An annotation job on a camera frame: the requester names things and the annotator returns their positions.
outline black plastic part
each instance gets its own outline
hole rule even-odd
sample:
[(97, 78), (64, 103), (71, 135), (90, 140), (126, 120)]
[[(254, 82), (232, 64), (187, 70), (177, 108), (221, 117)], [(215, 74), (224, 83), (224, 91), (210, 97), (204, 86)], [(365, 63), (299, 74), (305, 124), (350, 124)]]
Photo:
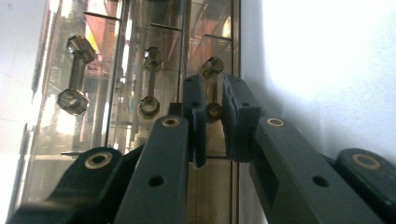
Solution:
[(287, 121), (263, 117), (250, 174), (271, 224), (382, 223)]
[(206, 163), (206, 102), (199, 75), (184, 79), (183, 117), (189, 121), (189, 160), (199, 168)]
[(186, 223), (189, 123), (154, 123), (114, 223)]
[(261, 108), (244, 80), (224, 76), (223, 125), (227, 155), (233, 161), (251, 160), (251, 143)]
[[(90, 169), (86, 160), (97, 153), (111, 155), (104, 167)], [(87, 151), (64, 173), (47, 200), (22, 205), (9, 223), (105, 223), (109, 220), (106, 193), (121, 165), (121, 154), (112, 148)]]
[(396, 223), (396, 168), (373, 152), (343, 150), (335, 169), (387, 223)]
[[(142, 149), (138, 147), (123, 157), (107, 147), (81, 154), (47, 200), (23, 204), (8, 223), (111, 223)], [(99, 153), (96, 162), (100, 162), (104, 152), (111, 154), (109, 164), (97, 169), (86, 166), (91, 155)]]

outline white wall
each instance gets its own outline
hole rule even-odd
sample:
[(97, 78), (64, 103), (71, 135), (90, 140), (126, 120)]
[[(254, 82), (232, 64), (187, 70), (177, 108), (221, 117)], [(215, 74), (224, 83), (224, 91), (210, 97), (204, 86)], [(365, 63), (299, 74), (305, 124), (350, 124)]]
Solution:
[(0, 1), (0, 223), (7, 218), (47, 0)]
[(241, 20), (241, 76), (268, 114), (334, 159), (396, 164), (395, 1), (242, 1)]

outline brass ring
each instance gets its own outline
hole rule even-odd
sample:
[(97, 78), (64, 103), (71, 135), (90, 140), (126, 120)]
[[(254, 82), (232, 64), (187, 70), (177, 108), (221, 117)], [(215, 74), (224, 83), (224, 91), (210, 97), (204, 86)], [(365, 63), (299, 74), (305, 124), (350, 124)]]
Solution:
[(180, 124), (180, 119), (170, 118), (163, 120), (163, 126), (165, 127), (176, 127), (179, 124)]
[[(364, 158), (364, 159), (370, 161), (371, 164), (362, 161), (361, 158)], [(379, 168), (381, 168), (381, 163), (376, 158), (368, 156), (368, 155), (355, 154), (355, 155), (353, 155), (352, 159), (359, 166), (369, 169), (369, 170), (378, 170)]]
[(108, 165), (111, 162), (111, 159), (113, 158), (113, 155), (109, 152), (98, 152), (93, 155), (91, 155), (87, 160), (85, 160), (85, 166), (88, 169), (99, 169), (102, 168), (106, 165)]
[(268, 119), (267, 122), (274, 127), (283, 127), (285, 125), (285, 122), (281, 119)]

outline hex bolt head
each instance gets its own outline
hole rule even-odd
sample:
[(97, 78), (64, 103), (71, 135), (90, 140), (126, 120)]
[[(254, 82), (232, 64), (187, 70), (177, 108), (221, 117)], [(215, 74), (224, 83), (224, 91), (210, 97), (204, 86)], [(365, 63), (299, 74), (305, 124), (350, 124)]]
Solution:
[(139, 112), (143, 119), (153, 119), (160, 112), (160, 102), (153, 96), (146, 96), (139, 103)]
[(163, 63), (161, 52), (157, 47), (150, 47), (145, 51), (144, 66), (147, 70), (151, 70), (151, 66), (155, 67), (155, 71), (161, 69), (160, 65)]
[(87, 110), (88, 99), (81, 91), (66, 89), (58, 95), (58, 105), (71, 115), (80, 115)]
[(79, 57), (85, 64), (95, 59), (95, 50), (83, 35), (73, 35), (67, 40), (67, 48), (75, 56)]
[(219, 74), (224, 70), (224, 63), (219, 57), (211, 57), (201, 67), (201, 74), (205, 79), (210, 79), (214, 73)]
[(206, 106), (206, 117), (209, 123), (213, 123), (221, 119), (222, 107), (218, 103), (210, 103)]

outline round hole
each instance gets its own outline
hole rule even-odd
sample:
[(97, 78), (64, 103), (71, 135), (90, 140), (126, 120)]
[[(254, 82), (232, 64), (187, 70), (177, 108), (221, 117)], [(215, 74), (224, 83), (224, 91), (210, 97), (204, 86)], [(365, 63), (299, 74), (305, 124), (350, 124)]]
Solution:
[(285, 125), (285, 122), (283, 122), (281, 119), (268, 119), (267, 122), (274, 127), (282, 127)]
[(106, 159), (105, 156), (99, 155), (97, 157), (92, 158), (92, 162), (95, 164), (101, 163)]
[(154, 175), (152, 176), (149, 181), (148, 184), (154, 188), (157, 188), (159, 186), (161, 186), (163, 184), (164, 180), (163, 177), (160, 175)]
[(318, 186), (321, 186), (323, 188), (327, 188), (329, 187), (329, 182), (322, 176), (320, 175), (315, 175), (312, 180), (314, 181), (314, 183)]
[(180, 123), (179, 119), (165, 119), (163, 120), (163, 126), (165, 127), (176, 127)]

